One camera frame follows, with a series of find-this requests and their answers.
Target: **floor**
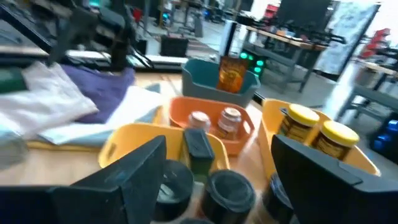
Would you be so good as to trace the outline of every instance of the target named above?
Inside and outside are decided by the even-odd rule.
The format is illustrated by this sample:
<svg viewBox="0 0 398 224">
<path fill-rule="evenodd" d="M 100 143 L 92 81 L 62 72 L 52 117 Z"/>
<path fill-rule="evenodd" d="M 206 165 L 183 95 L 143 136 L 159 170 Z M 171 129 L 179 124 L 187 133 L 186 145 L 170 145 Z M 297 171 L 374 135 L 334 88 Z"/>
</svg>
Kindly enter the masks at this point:
<svg viewBox="0 0 398 224">
<path fill-rule="evenodd" d="M 177 20 L 181 21 L 182 12 L 177 12 Z M 12 33 L 18 36 L 21 36 L 22 42 L 24 45 L 32 45 L 33 43 L 27 40 L 25 37 L 20 35 L 18 31 L 14 30 L 8 24 L 0 21 L 0 27 L 2 28 L 0 34 L 2 33 Z M 165 34 L 166 31 L 162 30 L 156 26 L 153 26 L 152 23 L 148 25 L 148 32 L 156 33 L 156 34 Z M 221 39 L 223 33 L 223 25 L 222 24 L 213 24 L 210 22 L 203 22 L 203 38 L 198 38 L 198 40 L 209 47 L 218 50 L 220 47 L 220 43 L 223 41 Z M 139 29 L 138 34 L 140 34 L 143 38 L 147 39 L 147 54 L 148 55 L 157 55 L 159 54 L 160 44 L 153 37 L 151 37 L 147 32 L 143 32 L 142 29 Z M 239 52 L 242 44 L 243 35 L 237 32 L 233 46 L 232 52 Z M 209 55 L 197 55 L 198 57 L 208 57 Z M 353 79 L 355 78 L 356 73 L 360 69 L 359 64 L 351 62 L 343 72 L 342 76 L 338 80 L 338 82 L 333 82 L 327 80 L 323 77 L 317 76 L 313 74 L 304 89 L 303 93 L 298 94 L 297 90 L 299 88 L 298 85 L 290 84 L 288 89 L 285 90 L 284 94 L 281 94 L 274 86 L 268 84 L 267 82 L 267 73 L 264 74 L 265 80 L 263 80 L 263 85 L 260 89 L 262 95 L 267 98 L 276 98 L 279 100 L 300 103 L 305 106 L 310 106 L 313 108 L 318 108 L 326 113 L 331 118 L 334 118 L 348 97 L 351 89 Z M 297 68 L 295 71 L 296 76 L 302 76 L 305 71 L 300 68 Z M 381 111 L 388 113 L 388 110 L 385 108 L 380 108 Z M 379 122 L 369 118 L 365 115 L 360 116 L 358 119 L 351 119 L 352 114 L 347 114 L 344 117 L 344 122 L 352 127 L 359 135 L 361 136 L 361 142 L 358 144 L 359 148 L 363 150 L 363 152 L 375 163 L 375 165 L 380 169 L 382 175 L 384 177 L 388 177 L 391 179 L 398 180 L 398 166 L 387 160 L 386 158 L 380 156 L 376 152 L 368 149 L 366 134 L 372 131 L 379 125 Z"/>
</svg>

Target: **yellow tray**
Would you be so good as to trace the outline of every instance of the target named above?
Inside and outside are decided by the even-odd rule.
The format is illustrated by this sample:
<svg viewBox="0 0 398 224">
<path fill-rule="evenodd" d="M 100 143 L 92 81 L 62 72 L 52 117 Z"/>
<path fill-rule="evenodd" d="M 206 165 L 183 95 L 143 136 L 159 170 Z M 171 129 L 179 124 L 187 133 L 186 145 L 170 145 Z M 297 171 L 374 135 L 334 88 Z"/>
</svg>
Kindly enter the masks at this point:
<svg viewBox="0 0 398 224">
<path fill-rule="evenodd" d="M 182 133 L 182 128 L 144 123 L 127 124 L 117 129 L 108 138 L 99 153 L 99 165 L 104 168 L 159 135 L 166 137 L 167 159 L 179 160 L 183 140 Z M 224 144 L 212 134 L 207 134 L 207 137 L 216 156 L 211 171 L 229 169 L 229 160 Z"/>
<path fill-rule="evenodd" d="M 290 103 L 280 101 L 280 100 L 264 100 L 262 102 L 262 118 L 261 124 L 258 132 L 257 139 L 261 148 L 261 156 L 262 163 L 264 166 L 264 171 L 266 174 L 266 179 L 269 180 L 271 175 L 276 172 L 274 160 L 271 154 L 271 142 L 273 135 L 279 129 L 279 126 L 282 122 L 284 115 L 280 111 L 282 108 L 287 108 Z M 316 111 L 319 115 L 319 124 L 322 124 L 325 121 L 330 120 L 328 116 L 323 114 L 320 111 Z M 305 145 L 308 145 L 313 141 L 315 136 L 319 132 L 320 125 L 315 126 L 309 137 L 304 142 Z M 355 146 L 354 149 L 350 151 L 346 159 L 344 160 L 349 165 L 355 166 L 370 174 L 381 175 L 379 169 L 369 160 L 369 158 L 358 148 Z"/>
</svg>

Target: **workbench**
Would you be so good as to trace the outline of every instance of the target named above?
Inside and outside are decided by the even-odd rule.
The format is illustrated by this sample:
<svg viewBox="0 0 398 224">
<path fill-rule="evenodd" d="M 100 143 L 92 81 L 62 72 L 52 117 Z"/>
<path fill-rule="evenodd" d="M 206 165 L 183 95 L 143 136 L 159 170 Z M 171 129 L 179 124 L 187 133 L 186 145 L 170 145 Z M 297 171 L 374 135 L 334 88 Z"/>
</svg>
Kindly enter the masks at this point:
<svg viewBox="0 0 398 224">
<path fill-rule="evenodd" d="M 300 88 L 298 91 L 301 93 L 307 84 L 308 79 L 310 78 L 310 75 L 313 71 L 313 68 L 315 66 L 316 60 L 310 63 L 309 67 L 307 68 L 307 72 L 304 75 L 303 79 L 295 79 L 293 76 L 295 66 L 297 65 L 298 61 L 300 58 L 303 56 L 305 57 L 305 60 L 308 60 L 310 54 L 314 53 L 319 53 L 327 48 L 325 45 L 313 45 L 310 43 L 303 42 L 300 39 L 296 39 L 294 37 L 288 37 L 288 36 L 281 36 L 277 34 L 273 34 L 271 32 L 266 32 L 263 30 L 259 30 L 253 27 L 246 27 L 248 32 L 246 33 L 245 41 L 243 43 L 243 49 L 247 50 L 248 52 L 251 52 L 255 55 L 260 55 L 262 57 L 268 58 L 270 60 L 276 61 L 286 67 L 288 67 L 287 72 L 284 74 L 281 74 L 284 76 L 283 80 L 279 83 L 279 88 L 281 92 L 284 92 L 284 90 L 287 87 L 287 84 L 289 83 L 299 83 Z M 296 48 L 295 53 L 292 58 L 287 58 L 282 55 L 279 55 L 278 53 L 265 49 L 265 46 L 259 45 L 259 44 L 252 44 L 249 42 L 249 38 L 252 34 L 252 32 L 257 33 L 258 35 L 263 35 L 266 36 L 267 39 L 275 39 L 281 42 L 284 42 L 286 44 L 289 44 L 291 46 L 294 46 Z"/>
<path fill-rule="evenodd" d="M 136 73 L 136 85 L 147 86 L 160 83 L 161 94 L 167 98 L 180 95 L 181 74 Z M 261 107 L 252 101 L 246 108 L 258 128 Z M 168 104 L 158 110 L 155 122 L 168 124 Z M 0 171 L 1 185 L 69 185 L 98 170 L 99 151 L 61 151 L 30 148 L 26 160 L 11 168 Z M 263 172 L 260 148 L 253 136 L 239 157 L 229 158 L 231 168 L 245 175 L 260 192 L 266 180 Z"/>
<path fill-rule="evenodd" d="M 368 108 L 370 102 L 375 102 L 398 113 L 398 99 L 388 95 L 387 93 L 379 92 L 381 85 L 386 81 L 386 78 L 389 75 L 398 77 L 397 71 L 372 62 L 363 62 L 363 67 L 365 69 L 375 71 L 376 73 L 381 73 L 381 77 L 372 88 L 355 85 L 345 104 L 340 109 L 336 119 L 337 121 L 344 116 L 347 110 L 356 110 L 357 113 L 354 116 L 355 118 L 357 118 L 361 113 L 364 113 L 374 119 L 377 119 L 378 121 L 383 121 L 385 118 L 383 115 L 380 115 L 376 111 L 370 110 Z M 365 98 L 365 100 L 362 103 L 353 103 L 356 96 L 362 96 Z"/>
</svg>

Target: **teal plastic bin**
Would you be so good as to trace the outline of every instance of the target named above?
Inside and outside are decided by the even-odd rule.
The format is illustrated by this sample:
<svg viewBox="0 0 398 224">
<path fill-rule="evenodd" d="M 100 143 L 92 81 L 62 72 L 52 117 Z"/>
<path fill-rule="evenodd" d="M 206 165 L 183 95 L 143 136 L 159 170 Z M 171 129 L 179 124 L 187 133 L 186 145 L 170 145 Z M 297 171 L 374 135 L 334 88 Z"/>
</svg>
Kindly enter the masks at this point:
<svg viewBox="0 0 398 224">
<path fill-rule="evenodd" d="M 260 81 L 252 72 L 246 72 L 239 93 L 217 90 L 218 64 L 190 59 L 182 67 L 182 95 L 233 103 L 243 108 L 250 103 Z"/>
</svg>

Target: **green light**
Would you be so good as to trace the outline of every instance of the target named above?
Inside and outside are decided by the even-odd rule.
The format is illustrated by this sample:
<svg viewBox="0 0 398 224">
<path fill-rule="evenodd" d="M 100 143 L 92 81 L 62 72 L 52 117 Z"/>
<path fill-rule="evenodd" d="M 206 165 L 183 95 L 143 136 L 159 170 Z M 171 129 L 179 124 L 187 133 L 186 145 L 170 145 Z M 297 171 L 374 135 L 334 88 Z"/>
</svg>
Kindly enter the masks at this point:
<svg viewBox="0 0 398 224">
<path fill-rule="evenodd" d="M 258 65 L 258 66 L 263 66 L 263 65 L 264 65 L 264 62 L 263 62 L 262 60 L 258 60 L 258 61 L 257 61 L 257 65 Z"/>
<path fill-rule="evenodd" d="M 241 53 L 241 58 L 246 59 L 248 55 L 246 53 Z"/>
</svg>

